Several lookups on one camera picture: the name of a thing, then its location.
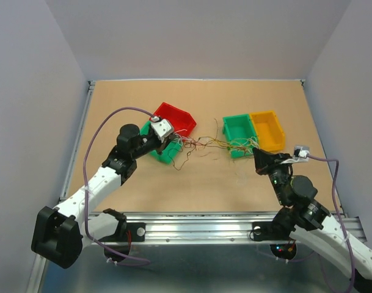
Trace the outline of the yellow plastic bin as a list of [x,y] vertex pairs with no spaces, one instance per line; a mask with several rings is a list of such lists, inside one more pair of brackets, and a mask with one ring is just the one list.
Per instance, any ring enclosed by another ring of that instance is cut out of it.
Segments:
[[279,152],[285,149],[285,133],[273,110],[249,114],[261,149]]

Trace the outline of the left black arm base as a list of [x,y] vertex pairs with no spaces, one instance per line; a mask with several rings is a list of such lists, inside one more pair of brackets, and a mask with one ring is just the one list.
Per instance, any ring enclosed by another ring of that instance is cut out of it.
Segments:
[[105,209],[89,223],[89,231],[101,242],[144,242],[146,223],[129,222],[124,213]]

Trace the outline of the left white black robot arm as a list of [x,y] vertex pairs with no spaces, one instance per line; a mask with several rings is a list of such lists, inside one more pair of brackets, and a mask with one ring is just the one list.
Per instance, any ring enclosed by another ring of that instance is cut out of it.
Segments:
[[93,219],[89,214],[124,185],[136,170],[138,158],[164,150],[173,140],[173,133],[174,128],[166,119],[151,122],[145,135],[137,125],[122,126],[115,146],[92,178],[86,178],[67,200],[38,212],[31,250],[67,269],[90,244],[108,236],[114,241],[122,239],[126,233],[124,214],[113,209]]

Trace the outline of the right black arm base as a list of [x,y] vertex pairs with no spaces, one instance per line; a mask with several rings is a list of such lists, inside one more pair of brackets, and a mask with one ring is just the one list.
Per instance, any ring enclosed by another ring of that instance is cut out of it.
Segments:
[[249,237],[253,241],[288,241],[294,231],[289,209],[283,208],[269,221],[253,222]]

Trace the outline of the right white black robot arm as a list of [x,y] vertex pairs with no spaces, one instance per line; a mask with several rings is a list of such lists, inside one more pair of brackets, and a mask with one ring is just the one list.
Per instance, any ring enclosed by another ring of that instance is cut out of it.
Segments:
[[304,175],[294,175],[293,164],[316,157],[306,146],[296,146],[293,154],[252,150],[255,171],[266,175],[281,209],[270,222],[255,222],[249,239],[297,241],[333,264],[350,284],[348,292],[372,292],[372,249],[353,236],[341,214],[331,212],[316,200],[317,188]]

